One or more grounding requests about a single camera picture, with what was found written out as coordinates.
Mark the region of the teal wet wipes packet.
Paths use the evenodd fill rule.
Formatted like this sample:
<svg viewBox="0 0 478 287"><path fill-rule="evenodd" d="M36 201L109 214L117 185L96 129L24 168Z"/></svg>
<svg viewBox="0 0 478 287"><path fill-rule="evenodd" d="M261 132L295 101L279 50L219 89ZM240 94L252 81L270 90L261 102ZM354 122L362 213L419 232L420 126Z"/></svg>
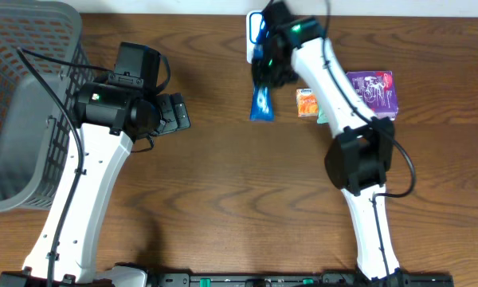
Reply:
<svg viewBox="0 0 478 287"><path fill-rule="evenodd" d="M321 107L319 107L317 123L318 124L327 124L328 123L328 119L325 116L325 114L323 112L323 109Z"/></svg>

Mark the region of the blue biscuit packet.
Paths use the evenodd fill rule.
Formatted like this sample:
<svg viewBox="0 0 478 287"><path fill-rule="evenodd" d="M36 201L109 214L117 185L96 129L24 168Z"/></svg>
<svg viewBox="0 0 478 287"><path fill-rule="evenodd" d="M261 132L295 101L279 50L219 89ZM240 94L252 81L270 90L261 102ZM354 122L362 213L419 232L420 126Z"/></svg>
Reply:
<svg viewBox="0 0 478 287"><path fill-rule="evenodd" d="M260 60L263 57L263 48L261 42L265 38L266 28L261 31L258 37L258 42L254 49L253 60L250 65L253 65L254 61ZM272 102L269 88L261 85L257 76L252 75L253 79L253 98L252 107L250 111L251 121L268 121L273 122L275 119L274 111L272 110Z"/></svg>

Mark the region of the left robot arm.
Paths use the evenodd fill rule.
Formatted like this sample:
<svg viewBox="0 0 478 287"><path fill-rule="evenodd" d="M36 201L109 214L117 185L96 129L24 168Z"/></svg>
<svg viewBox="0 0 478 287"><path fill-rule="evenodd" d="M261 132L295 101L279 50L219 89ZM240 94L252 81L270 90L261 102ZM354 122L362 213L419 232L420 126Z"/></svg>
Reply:
<svg viewBox="0 0 478 287"><path fill-rule="evenodd" d="M72 135L65 167L41 236L22 270L4 271L0 286L152 286L145 268L119 263L96 271L96 249L116 178L137 140L190 127L179 93L167 94L159 67L167 57L123 42L113 69L82 85L61 108Z"/></svg>

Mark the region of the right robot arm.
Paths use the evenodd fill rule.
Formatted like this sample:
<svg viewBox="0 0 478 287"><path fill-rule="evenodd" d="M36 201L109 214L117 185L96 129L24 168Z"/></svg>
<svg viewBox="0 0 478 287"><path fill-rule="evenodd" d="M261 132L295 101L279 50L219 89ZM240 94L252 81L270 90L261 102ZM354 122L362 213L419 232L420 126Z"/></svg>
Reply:
<svg viewBox="0 0 478 287"><path fill-rule="evenodd" d="M298 18L283 1L271 1L246 20L252 66L251 118L271 120L270 92L302 79L314 92L331 131L324 158L327 176L346 199L358 247L357 266L367 284L388 286L400 269L386 218L387 172L394 125L359 99L328 37L328 25Z"/></svg>

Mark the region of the purple snack packet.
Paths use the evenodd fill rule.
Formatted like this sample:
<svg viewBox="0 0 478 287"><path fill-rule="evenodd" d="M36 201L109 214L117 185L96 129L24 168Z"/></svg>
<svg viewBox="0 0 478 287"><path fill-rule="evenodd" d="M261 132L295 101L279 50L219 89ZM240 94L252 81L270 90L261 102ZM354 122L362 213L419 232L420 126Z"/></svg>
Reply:
<svg viewBox="0 0 478 287"><path fill-rule="evenodd" d="M396 119L399 107L392 71L347 72L346 76L378 118Z"/></svg>

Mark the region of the grey plastic mesh basket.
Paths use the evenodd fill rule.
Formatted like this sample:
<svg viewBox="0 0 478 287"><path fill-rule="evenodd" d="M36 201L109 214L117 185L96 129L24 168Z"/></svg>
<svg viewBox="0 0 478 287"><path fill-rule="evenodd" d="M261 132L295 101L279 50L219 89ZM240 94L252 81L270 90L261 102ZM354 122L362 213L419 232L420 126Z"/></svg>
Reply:
<svg viewBox="0 0 478 287"><path fill-rule="evenodd" d="M0 212L51 207L71 135L16 49L27 49L28 62L69 108L95 77L81 34L81 17L68 4L0 1Z"/></svg>

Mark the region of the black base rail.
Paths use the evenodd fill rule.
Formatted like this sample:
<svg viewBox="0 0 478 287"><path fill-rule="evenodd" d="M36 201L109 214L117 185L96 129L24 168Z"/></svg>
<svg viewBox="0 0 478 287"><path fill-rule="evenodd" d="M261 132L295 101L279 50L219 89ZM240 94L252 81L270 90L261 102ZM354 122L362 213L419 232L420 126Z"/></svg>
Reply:
<svg viewBox="0 0 478 287"><path fill-rule="evenodd" d="M369 281L359 273L330 272L322 275L190 275L151 274L148 287L453 287L449 275L396 273L384 280Z"/></svg>

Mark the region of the orange tissue packet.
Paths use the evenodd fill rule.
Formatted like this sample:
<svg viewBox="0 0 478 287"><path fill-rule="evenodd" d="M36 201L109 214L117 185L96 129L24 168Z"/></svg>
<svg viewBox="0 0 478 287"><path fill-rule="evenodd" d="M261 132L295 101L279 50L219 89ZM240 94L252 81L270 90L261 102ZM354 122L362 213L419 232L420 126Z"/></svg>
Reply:
<svg viewBox="0 0 478 287"><path fill-rule="evenodd" d="M313 91L309 88L296 90L298 117L318 116L319 105Z"/></svg>

